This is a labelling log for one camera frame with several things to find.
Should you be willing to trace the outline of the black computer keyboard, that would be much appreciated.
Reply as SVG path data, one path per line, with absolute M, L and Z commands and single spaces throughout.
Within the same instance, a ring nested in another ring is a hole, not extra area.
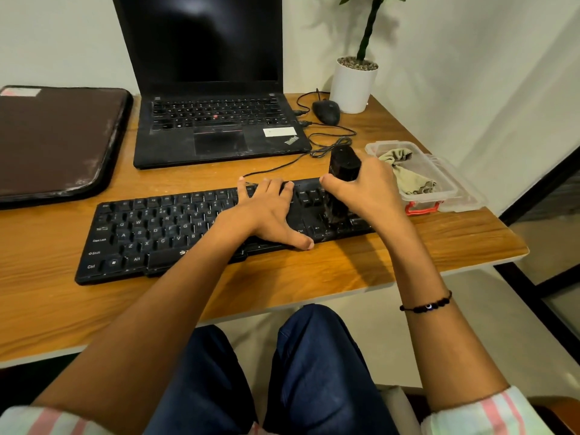
M 343 221 L 331 224 L 327 199 L 317 178 L 296 180 L 289 226 L 315 243 L 374 232 L 349 210 Z M 93 285 L 163 274 L 208 232 L 219 213 L 237 203 L 236 188 L 222 188 L 98 204 L 75 282 Z

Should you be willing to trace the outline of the red container clasp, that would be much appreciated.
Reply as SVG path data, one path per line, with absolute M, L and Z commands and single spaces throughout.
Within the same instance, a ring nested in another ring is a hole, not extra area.
M 441 203 L 442 201 L 411 201 L 405 205 L 404 211 L 407 216 L 420 216 L 423 214 L 437 213 Z

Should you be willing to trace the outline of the clear plastic container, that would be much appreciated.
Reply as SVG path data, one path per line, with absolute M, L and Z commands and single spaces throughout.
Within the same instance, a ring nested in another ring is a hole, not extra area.
M 374 143 L 369 143 L 365 146 L 365 151 L 368 155 L 379 158 L 384 153 L 395 148 L 408 148 L 413 154 L 410 160 L 402 163 L 402 167 L 411 170 L 415 173 L 433 179 L 437 182 L 434 192 L 430 194 L 420 194 L 420 195 L 405 195 L 399 189 L 400 197 L 403 201 L 404 207 L 407 203 L 411 201 L 416 202 L 429 202 L 429 201 L 442 201 L 450 197 L 454 197 L 457 192 L 457 186 L 444 175 L 437 166 L 431 161 L 430 158 L 426 156 L 421 149 L 409 141 L 377 141 Z

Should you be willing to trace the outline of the person's leg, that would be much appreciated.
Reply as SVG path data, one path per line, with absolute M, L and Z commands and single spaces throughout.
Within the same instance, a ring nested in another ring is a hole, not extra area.
M 263 428 L 278 435 L 398 435 L 358 345 L 329 307 L 279 329 Z
M 248 435 L 257 422 L 243 370 L 224 332 L 196 328 L 143 435 Z

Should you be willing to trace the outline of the black handheld keyboard vacuum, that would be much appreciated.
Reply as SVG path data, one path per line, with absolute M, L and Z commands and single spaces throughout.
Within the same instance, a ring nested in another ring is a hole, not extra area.
M 361 161 L 351 146 L 336 146 L 330 152 L 330 165 L 328 173 L 341 181 L 353 182 L 359 176 Z M 331 225 L 346 221 L 349 208 L 324 188 L 325 218 Z

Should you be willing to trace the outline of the person's left leg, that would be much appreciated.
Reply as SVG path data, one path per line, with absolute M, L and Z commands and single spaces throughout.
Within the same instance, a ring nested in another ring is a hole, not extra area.
M 224 332 L 196 328 L 143 435 L 248 435 L 257 422 L 243 370 Z

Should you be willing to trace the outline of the black laptop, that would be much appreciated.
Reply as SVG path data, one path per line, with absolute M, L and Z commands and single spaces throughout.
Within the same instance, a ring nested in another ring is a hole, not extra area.
M 282 0 L 112 0 L 141 94 L 134 167 L 304 154 Z

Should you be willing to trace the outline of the white plant pot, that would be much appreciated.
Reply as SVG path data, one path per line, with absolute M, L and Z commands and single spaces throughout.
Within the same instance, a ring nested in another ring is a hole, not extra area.
M 378 64 L 356 57 L 339 57 L 330 87 L 330 101 L 344 114 L 365 111 L 379 71 Z

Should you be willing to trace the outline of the person's left striped sleeve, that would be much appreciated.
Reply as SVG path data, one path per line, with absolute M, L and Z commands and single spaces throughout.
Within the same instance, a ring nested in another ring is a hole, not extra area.
M 0 416 L 0 435 L 114 435 L 91 420 L 45 407 L 11 407 Z

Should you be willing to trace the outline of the green potted plant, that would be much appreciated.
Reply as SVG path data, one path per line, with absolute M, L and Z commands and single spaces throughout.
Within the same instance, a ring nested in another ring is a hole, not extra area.
M 408 0 L 310 0 L 312 19 L 308 31 L 325 29 L 324 36 L 313 39 L 324 56 L 351 60 L 375 60 L 371 38 L 387 43 L 396 41 L 398 19 L 388 13 L 392 5 Z

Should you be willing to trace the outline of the black computer mouse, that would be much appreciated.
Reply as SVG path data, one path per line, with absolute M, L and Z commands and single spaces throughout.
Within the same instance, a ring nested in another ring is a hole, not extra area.
M 341 110 L 337 102 L 320 99 L 312 103 L 311 110 L 320 123 L 327 126 L 339 125 Z

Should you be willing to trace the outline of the beige cleaning cloth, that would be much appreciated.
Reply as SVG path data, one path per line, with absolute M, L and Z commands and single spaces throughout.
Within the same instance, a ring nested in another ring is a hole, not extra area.
M 408 148 L 395 148 L 379 157 L 393 169 L 399 190 L 405 195 L 430 194 L 434 192 L 437 182 L 402 167 L 402 163 L 412 158 L 413 152 Z

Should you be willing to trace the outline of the person's left forearm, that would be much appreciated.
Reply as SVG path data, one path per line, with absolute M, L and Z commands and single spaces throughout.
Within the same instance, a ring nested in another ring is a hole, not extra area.
M 252 232 L 241 206 L 215 225 L 33 402 L 91 419 L 154 408 L 228 261 Z

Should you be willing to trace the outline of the person's left hand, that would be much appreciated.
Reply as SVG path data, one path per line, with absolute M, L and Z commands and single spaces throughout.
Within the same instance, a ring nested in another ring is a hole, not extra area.
M 268 241 L 269 226 L 289 226 L 286 217 L 294 195 L 294 183 L 284 182 L 279 197 L 271 197 L 266 194 L 271 180 L 262 180 L 246 202 L 221 212 L 209 232 L 240 246 L 251 236 Z

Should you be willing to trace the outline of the brown laptop sleeve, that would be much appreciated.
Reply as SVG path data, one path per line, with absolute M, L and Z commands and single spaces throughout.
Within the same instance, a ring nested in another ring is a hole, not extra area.
M 125 89 L 1 87 L 0 210 L 103 192 L 133 106 Z

